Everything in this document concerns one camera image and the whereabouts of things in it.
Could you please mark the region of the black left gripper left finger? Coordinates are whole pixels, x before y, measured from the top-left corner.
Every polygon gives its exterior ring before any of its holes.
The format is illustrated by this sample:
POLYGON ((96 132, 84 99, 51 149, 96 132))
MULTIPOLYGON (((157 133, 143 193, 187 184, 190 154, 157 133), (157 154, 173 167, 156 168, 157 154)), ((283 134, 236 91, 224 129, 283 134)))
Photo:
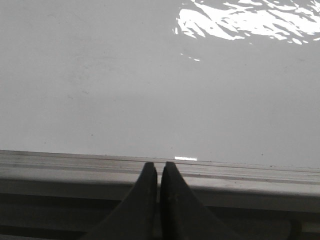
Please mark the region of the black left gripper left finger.
POLYGON ((125 199, 86 233, 83 240, 151 240, 156 209, 158 177, 147 162, 125 199))

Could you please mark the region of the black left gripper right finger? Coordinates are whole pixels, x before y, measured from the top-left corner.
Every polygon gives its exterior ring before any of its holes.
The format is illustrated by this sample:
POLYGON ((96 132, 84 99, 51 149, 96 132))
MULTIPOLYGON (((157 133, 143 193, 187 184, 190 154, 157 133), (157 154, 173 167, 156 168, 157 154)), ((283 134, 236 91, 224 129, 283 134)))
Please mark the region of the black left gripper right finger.
POLYGON ((173 162, 162 172, 160 217, 164 240, 240 239, 200 202, 173 162))

